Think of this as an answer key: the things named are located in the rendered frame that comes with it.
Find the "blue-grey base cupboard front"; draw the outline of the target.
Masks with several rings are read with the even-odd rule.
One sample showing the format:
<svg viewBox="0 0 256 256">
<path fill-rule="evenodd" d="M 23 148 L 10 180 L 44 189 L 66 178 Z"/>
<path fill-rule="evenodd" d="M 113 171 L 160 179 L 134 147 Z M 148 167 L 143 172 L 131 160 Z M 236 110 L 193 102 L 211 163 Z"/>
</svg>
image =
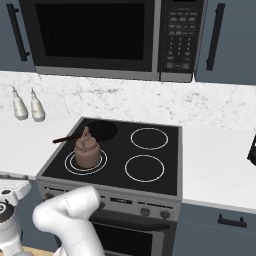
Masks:
<svg viewBox="0 0 256 256">
<path fill-rule="evenodd" d="M 33 223 L 34 208 L 42 200 L 36 181 L 31 180 L 30 184 L 30 192 L 19 201 L 16 207 L 18 220 L 23 232 L 22 244 L 27 247 L 55 252 L 58 249 L 55 237 L 50 233 L 39 231 Z"/>
</svg>

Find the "blue-grey wall cupboard door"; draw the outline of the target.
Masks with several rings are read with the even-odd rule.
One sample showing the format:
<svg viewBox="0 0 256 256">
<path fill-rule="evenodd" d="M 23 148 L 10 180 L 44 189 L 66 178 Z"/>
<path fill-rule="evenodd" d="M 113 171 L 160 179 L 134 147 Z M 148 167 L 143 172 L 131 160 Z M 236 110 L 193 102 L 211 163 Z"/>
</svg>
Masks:
<svg viewBox="0 0 256 256">
<path fill-rule="evenodd" d="M 214 67 L 207 71 L 218 3 L 225 3 L 225 10 Z M 207 0 L 195 80 L 256 85 L 256 0 Z"/>
<path fill-rule="evenodd" d="M 16 17 L 25 51 L 30 53 L 26 62 L 23 62 L 20 59 L 18 47 L 6 7 L 7 4 L 13 4 L 15 8 L 19 9 L 19 11 L 16 13 Z M 0 71 L 35 71 L 19 0 L 0 0 Z"/>
</svg>

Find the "black frying pan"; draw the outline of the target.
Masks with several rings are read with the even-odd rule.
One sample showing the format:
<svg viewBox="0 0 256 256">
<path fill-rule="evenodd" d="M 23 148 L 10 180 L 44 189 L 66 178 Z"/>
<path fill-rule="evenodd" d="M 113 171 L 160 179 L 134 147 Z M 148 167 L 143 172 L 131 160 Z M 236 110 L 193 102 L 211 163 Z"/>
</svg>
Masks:
<svg viewBox="0 0 256 256">
<path fill-rule="evenodd" d="M 89 128 L 91 136 L 94 137 L 97 142 L 107 141 L 117 134 L 116 125 L 110 121 L 93 121 L 89 123 L 87 127 Z M 81 136 L 82 134 L 75 134 L 72 136 L 58 138 L 53 140 L 53 143 L 56 144 L 64 141 L 71 141 L 78 139 Z"/>
</svg>

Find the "brown kettle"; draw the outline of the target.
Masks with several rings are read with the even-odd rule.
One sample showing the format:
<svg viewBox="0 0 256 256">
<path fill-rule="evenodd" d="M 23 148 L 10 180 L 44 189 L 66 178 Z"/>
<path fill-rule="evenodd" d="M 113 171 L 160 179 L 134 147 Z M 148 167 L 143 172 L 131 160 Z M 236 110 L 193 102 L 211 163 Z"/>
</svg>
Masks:
<svg viewBox="0 0 256 256">
<path fill-rule="evenodd" d="M 100 146 L 91 135 L 88 126 L 84 128 L 82 136 L 76 140 L 74 153 L 76 163 L 82 168 L 93 168 L 99 163 Z"/>
</svg>

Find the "white squeeze bottle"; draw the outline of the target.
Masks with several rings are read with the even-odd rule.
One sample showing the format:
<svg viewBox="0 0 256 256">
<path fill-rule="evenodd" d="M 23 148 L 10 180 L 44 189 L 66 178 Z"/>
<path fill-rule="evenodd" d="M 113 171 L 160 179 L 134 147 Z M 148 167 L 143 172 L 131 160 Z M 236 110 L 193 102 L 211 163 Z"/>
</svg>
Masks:
<svg viewBox="0 0 256 256">
<path fill-rule="evenodd" d="M 36 122 L 45 120 L 45 111 L 34 90 L 31 90 L 31 111 L 32 117 Z"/>
<path fill-rule="evenodd" d="M 15 117 L 22 121 L 28 118 L 27 108 L 16 89 L 13 89 L 13 109 Z"/>
</svg>

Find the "black and steel stove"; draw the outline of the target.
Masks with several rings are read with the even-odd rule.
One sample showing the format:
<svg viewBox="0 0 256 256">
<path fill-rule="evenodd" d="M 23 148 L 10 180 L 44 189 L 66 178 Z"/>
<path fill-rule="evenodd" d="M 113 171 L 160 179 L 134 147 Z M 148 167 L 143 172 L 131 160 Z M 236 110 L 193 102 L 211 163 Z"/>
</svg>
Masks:
<svg viewBox="0 0 256 256">
<path fill-rule="evenodd" d="M 182 199 L 182 128 L 157 124 L 81 118 L 68 134 L 82 134 L 93 121 L 110 121 L 117 134 L 100 145 L 100 161 L 90 169 L 75 161 L 75 140 L 64 141 L 53 153 L 36 180 L 41 197 L 61 195 L 92 185 L 105 202 L 100 211 L 148 217 L 163 223 L 178 222 Z M 141 209 L 150 210 L 143 216 Z M 170 217 L 164 220 L 161 211 Z"/>
</svg>

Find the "blue-grey drawer front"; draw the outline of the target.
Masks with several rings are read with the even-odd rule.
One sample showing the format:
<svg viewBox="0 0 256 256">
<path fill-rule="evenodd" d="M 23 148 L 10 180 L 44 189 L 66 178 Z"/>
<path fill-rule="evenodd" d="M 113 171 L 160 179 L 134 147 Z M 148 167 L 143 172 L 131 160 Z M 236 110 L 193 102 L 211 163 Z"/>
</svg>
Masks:
<svg viewBox="0 0 256 256">
<path fill-rule="evenodd" d="M 219 214 L 247 227 L 219 224 Z M 256 256 L 256 214 L 183 203 L 173 256 Z"/>
</svg>

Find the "black and steel microwave oven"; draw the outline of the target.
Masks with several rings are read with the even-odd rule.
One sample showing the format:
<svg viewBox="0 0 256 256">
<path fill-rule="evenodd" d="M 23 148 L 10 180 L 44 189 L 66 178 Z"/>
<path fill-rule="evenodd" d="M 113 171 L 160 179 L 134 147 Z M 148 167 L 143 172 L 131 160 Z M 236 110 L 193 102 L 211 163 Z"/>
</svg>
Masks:
<svg viewBox="0 0 256 256">
<path fill-rule="evenodd" d="M 205 0 L 19 0 L 39 74 L 190 82 Z"/>
</svg>

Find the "black countertop appliance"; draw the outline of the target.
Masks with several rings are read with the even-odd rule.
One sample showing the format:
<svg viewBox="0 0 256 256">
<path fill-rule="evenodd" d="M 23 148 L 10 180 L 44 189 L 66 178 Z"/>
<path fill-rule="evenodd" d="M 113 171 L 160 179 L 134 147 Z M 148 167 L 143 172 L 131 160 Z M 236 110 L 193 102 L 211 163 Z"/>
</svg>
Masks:
<svg viewBox="0 0 256 256">
<path fill-rule="evenodd" d="M 252 141 L 252 145 L 250 147 L 247 159 L 256 166 L 256 135 L 254 136 L 254 139 Z"/>
</svg>

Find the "black oven door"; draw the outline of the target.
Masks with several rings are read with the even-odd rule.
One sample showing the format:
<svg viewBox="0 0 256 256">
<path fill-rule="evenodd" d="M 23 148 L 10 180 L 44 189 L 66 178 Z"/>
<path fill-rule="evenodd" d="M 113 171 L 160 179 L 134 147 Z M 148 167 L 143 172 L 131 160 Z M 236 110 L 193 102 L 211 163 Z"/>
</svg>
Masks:
<svg viewBox="0 0 256 256">
<path fill-rule="evenodd" d="M 105 256 L 172 256 L 176 223 L 160 231 L 139 231 L 93 223 Z"/>
</svg>

